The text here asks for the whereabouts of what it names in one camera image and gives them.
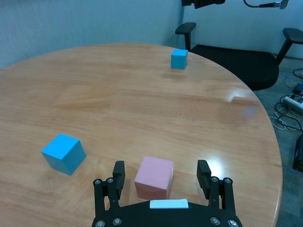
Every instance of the round table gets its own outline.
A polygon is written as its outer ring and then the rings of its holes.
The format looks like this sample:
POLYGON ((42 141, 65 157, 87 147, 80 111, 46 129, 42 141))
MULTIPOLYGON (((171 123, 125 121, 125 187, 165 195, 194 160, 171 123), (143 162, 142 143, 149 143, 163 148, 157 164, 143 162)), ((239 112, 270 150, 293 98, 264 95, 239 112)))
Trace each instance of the round table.
POLYGON ((143 201, 134 178, 144 156, 174 161, 171 199, 204 204, 197 160, 233 179, 245 227, 273 227, 281 158, 268 115, 228 70, 173 48, 108 44, 54 52, 0 70, 0 220, 7 226, 91 226, 93 180, 125 161, 120 205, 143 201), (72 176, 40 153, 59 133, 79 138, 87 158, 72 176))

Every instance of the blue cube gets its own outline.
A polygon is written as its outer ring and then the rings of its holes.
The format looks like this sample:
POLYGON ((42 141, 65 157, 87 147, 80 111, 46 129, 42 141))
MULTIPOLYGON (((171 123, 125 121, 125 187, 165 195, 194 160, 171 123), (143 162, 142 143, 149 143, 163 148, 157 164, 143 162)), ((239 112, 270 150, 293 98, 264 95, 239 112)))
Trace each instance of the blue cube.
POLYGON ((170 67, 172 69, 184 70, 187 65, 187 53, 188 53, 187 50, 175 49, 171 53, 170 67))
POLYGON ((51 168, 72 175, 86 154, 79 139, 59 134, 41 152, 51 168))

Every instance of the black device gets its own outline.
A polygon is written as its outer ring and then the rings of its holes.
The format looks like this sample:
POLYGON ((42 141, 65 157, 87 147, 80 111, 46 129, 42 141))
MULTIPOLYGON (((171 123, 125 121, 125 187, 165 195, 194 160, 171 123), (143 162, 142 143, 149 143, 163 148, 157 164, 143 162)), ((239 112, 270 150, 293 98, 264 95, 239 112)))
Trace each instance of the black device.
POLYGON ((95 215, 92 227, 242 227, 236 216, 232 179, 220 180, 211 176, 205 160, 198 160, 197 178, 208 206, 188 203, 188 209, 150 209, 150 201, 124 207, 119 199, 125 180, 124 161, 117 161, 113 177, 93 182, 95 215), (110 208, 105 210, 104 198, 108 196, 110 208), (219 207, 219 196, 222 208, 219 207))
MULTIPOLYGON (((249 3, 247 3, 247 0, 243 0, 243 2, 245 5, 247 5, 248 7, 251 7, 251 8, 276 8, 276 7, 279 7, 280 9, 285 9, 288 4, 288 0, 261 4, 261 5, 257 5, 257 6, 250 5, 249 3)), ((212 5, 212 4, 219 5, 219 4, 223 4, 223 3, 225 3, 225 0, 182 0, 182 6, 190 6, 191 4, 194 4, 195 9, 198 9, 198 8, 201 8, 204 6, 208 6, 208 5, 212 5)))
POLYGON ((295 145, 293 169, 303 172, 303 135, 301 135, 295 145))

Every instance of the blue wall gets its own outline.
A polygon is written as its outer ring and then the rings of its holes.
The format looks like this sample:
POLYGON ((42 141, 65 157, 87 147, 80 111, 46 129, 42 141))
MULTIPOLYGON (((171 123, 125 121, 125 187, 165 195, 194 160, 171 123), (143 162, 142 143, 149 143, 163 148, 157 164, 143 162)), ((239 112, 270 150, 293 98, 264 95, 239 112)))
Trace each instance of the blue wall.
POLYGON ((0 0, 0 67, 91 44, 174 46, 176 0, 0 0))
MULTIPOLYGON (((248 2, 257 5, 275 1, 248 2)), ((243 0, 200 9, 186 7, 184 22, 189 21, 197 23, 192 35, 195 44, 278 53, 285 41, 283 28, 303 30, 303 0, 289 0, 284 10, 249 8, 243 0)), ((303 45, 293 45, 287 55, 303 58, 303 45)))

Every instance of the floor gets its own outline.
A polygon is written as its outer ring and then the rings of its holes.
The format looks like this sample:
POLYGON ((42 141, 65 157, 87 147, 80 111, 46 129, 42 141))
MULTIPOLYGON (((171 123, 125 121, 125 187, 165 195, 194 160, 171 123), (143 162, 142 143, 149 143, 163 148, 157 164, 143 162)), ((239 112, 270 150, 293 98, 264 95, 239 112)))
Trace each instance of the floor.
MULTIPOLYGON (((271 88, 255 91, 269 116, 275 112, 274 106, 281 96, 291 94, 290 88, 284 84, 285 75, 294 69, 303 68, 303 60, 286 58, 280 65, 280 74, 277 83, 271 88)), ((293 87, 288 79, 286 84, 293 87)), ((280 214, 277 227, 302 227, 303 226, 303 173, 292 169, 294 147, 300 132, 295 130, 280 131, 275 129, 280 147, 283 165, 283 191, 280 214)))

